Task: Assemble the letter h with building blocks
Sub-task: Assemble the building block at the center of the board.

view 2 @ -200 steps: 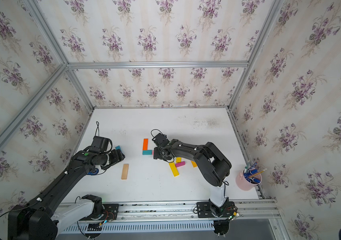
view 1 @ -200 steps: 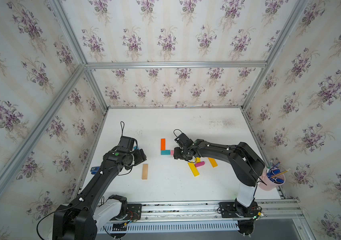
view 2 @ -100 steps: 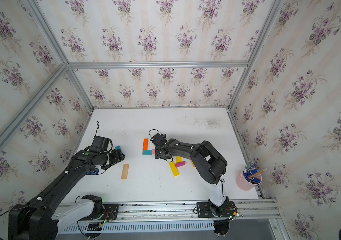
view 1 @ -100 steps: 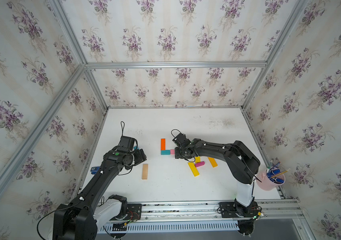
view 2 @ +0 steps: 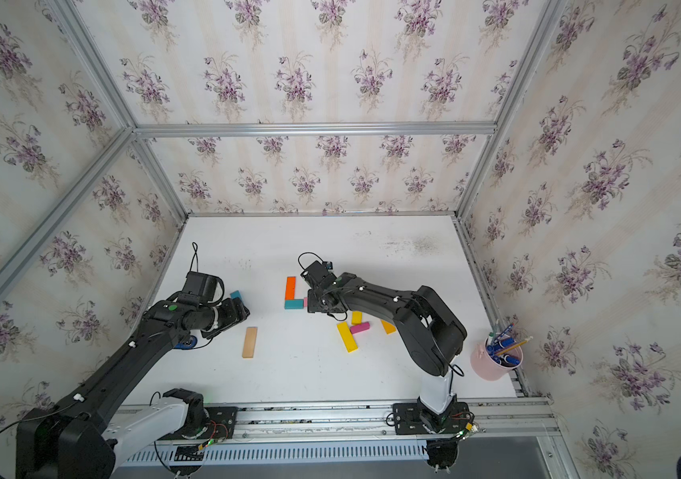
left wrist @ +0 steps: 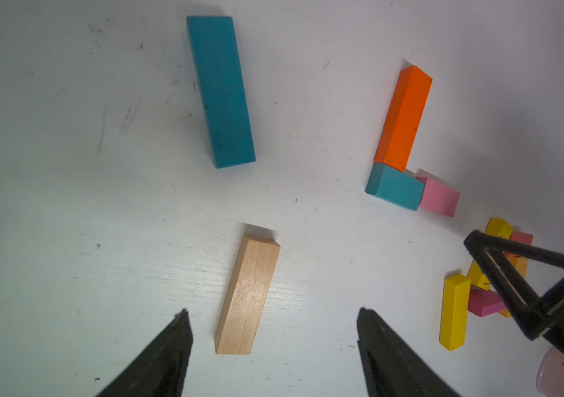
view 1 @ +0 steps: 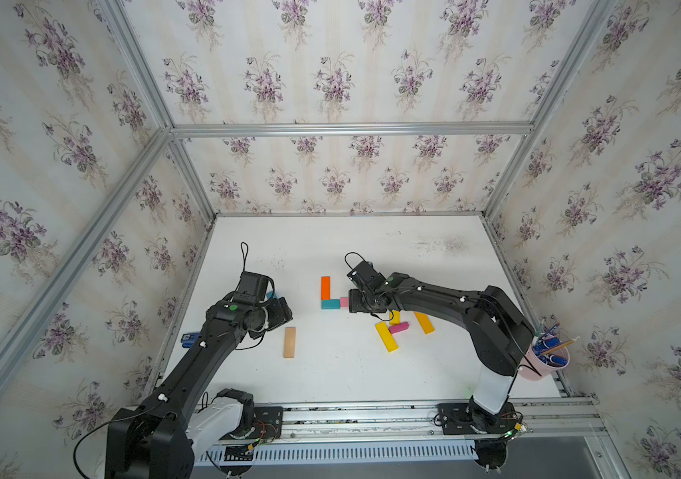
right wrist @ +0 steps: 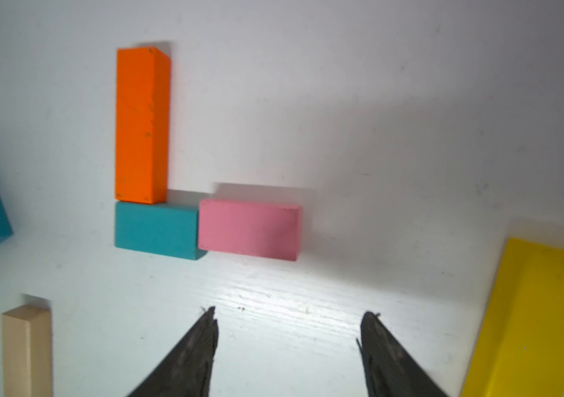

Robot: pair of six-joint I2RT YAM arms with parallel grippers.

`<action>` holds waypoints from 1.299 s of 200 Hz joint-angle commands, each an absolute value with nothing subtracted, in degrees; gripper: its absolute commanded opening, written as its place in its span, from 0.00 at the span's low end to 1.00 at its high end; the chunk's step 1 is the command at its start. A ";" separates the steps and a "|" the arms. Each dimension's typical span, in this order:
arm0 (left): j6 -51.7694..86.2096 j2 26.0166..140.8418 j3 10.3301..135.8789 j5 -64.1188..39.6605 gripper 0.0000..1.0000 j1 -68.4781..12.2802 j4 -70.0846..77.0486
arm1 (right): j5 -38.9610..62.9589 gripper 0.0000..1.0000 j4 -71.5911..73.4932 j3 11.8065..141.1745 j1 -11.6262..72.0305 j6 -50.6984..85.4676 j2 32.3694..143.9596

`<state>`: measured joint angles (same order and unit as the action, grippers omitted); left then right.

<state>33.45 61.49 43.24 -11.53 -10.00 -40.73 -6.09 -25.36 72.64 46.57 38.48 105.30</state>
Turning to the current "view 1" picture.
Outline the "orange wooden block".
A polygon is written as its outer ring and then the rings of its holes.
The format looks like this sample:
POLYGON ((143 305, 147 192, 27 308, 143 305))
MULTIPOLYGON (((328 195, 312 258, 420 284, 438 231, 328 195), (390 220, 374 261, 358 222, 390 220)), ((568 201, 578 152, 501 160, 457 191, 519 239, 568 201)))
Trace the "orange wooden block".
POLYGON ((321 299, 329 301, 331 299, 331 278, 322 277, 321 279, 321 299))

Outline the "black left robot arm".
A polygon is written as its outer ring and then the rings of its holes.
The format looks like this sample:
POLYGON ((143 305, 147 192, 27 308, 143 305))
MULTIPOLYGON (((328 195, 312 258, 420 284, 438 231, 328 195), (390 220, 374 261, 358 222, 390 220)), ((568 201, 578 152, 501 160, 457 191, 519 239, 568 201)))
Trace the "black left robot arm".
POLYGON ((188 478, 198 458, 227 436, 255 429, 254 397, 224 389, 205 409, 198 403, 218 369, 245 337, 262 338, 292 311, 266 275, 242 271, 234 291, 206 312, 194 344, 167 378, 134 409, 104 423, 107 478, 188 478))

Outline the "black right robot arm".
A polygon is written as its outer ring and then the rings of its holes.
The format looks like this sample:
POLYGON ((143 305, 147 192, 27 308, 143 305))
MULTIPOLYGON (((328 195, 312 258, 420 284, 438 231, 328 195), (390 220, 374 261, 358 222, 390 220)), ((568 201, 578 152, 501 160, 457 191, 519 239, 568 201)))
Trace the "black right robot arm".
POLYGON ((501 434, 514 427, 508 398, 535 332, 503 289, 490 285, 483 291, 460 291, 403 273, 384 277, 369 263, 350 271, 348 279, 354 285, 348 292, 351 313, 378 317, 410 311, 465 329, 481 363, 479 383, 465 410, 467 424, 478 434, 501 434))

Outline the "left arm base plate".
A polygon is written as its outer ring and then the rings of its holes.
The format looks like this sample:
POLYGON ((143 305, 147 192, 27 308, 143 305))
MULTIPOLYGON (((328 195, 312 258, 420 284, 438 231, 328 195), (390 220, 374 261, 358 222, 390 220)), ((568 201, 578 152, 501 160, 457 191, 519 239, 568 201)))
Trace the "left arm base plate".
POLYGON ((249 441, 257 439, 273 441, 282 437, 285 409, 282 406, 256 406, 251 419, 245 426, 239 426, 235 431, 219 435, 215 442, 249 441))

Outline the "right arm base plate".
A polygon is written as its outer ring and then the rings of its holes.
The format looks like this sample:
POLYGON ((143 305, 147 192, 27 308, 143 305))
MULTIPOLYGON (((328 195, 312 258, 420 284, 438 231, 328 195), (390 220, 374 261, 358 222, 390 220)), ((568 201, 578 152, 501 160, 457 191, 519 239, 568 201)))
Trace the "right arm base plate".
POLYGON ((440 403, 432 423, 444 435, 499 434, 513 436, 520 431, 523 414, 510 402, 504 403, 498 413, 489 413, 473 400, 468 402, 440 403))

